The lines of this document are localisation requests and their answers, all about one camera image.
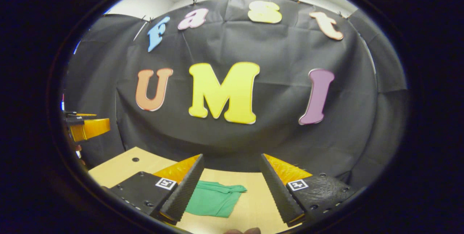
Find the black fabric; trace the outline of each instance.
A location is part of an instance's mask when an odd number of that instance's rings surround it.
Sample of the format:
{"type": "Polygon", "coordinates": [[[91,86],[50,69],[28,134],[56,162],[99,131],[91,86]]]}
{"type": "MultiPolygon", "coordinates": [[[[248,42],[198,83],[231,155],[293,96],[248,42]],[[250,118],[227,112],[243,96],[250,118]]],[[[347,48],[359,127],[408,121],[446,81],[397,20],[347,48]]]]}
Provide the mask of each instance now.
{"type": "MultiPolygon", "coordinates": [[[[72,55],[66,81],[67,110],[111,120],[109,133],[83,145],[86,161],[95,166],[137,146],[175,161],[203,153],[206,168],[258,172],[260,154],[268,153],[311,173],[351,171],[348,183],[355,187],[372,182],[398,147],[406,113],[406,82],[388,40],[374,24],[364,24],[367,17],[360,12],[348,21],[292,0],[262,0],[280,6],[282,21],[252,22],[247,16],[251,1],[256,0],[202,1],[159,16],[142,29],[144,22],[131,16],[101,17],[72,55]],[[206,22],[177,30],[184,16],[198,8],[209,9],[206,22]],[[335,19],[343,40],[325,36],[308,15],[313,11],[335,19]],[[170,21],[162,41],[149,53],[147,32],[165,16],[170,21]],[[255,124],[227,122],[228,104],[217,120],[211,113],[204,119],[189,115],[189,68],[200,62],[211,64],[219,82],[237,62],[260,66],[253,87],[255,124]],[[164,67],[174,73],[163,106],[141,110],[135,100],[138,72],[164,67]],[[335,80],[323,121],[302,126],[298,119],[312,86],[308,72],[315,68],[330,70],[335,80]],[[364,156],[375,160],[375,170],[359,171],[364,156]]],[[[154,97],[157,82],[156,75],[151,77],[148,98],[154,97]]]]}

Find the table surface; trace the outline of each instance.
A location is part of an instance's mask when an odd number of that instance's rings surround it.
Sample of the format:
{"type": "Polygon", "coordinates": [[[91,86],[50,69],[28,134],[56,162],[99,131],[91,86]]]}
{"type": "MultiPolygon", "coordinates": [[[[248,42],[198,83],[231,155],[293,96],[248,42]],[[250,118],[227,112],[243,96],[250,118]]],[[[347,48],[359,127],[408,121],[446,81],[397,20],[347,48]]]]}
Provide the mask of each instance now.
{"type": "MultiPolygon", "coordinates": [[[[91,169],[89,173],[101,186],[111,188],[139,171],[155,173],[174,163],[176,162],[134,147],[91,169]],[[134,162],[132,158],[139,158],[139,161],[134,162]]],[[[290,229],[280,218],[261,173],[205,168],[200,180],[227,186],[243,185],[248,191],[242,193],[228,218],[198,216],[184,212],[176,227],[194,234],[222,234],[228,229],[244,232],[252,227],[259,227],[262,234],[273,234],[290,229]]]]}

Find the yellow letter m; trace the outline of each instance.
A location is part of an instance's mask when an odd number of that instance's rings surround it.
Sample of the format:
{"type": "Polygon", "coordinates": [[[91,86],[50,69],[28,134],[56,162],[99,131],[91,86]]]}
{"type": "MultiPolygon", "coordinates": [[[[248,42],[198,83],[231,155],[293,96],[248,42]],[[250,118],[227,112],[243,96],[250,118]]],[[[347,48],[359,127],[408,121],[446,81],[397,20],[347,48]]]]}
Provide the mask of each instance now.
{"type": "Polygon", "coordinates": [[[229,100],[229,110],[224,113],[225,120],[231,123],[255,123],[252,95],[255,76],[260,73],[259,65],[253,62],[232,65],[222,84],[219,84],[208,63],[194,64],[189,72],[194,77],[192,107],[188,109],[191,116],[206,118],[208,110],[204,107],[204,98],[212,116],[217,119],[229,100]]]}

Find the green towel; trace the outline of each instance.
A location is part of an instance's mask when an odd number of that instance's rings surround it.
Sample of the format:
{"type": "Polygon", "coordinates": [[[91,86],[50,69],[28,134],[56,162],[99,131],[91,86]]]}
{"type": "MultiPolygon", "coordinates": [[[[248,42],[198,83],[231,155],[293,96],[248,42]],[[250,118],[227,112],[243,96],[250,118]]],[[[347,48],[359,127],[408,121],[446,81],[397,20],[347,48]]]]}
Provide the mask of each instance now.
{"type": "Polygon", "coordinates": [[[218,182],[198,181],[185,211],[195,215],[228,218],[245,191],[242,185],[224,186],[218,182]]]}

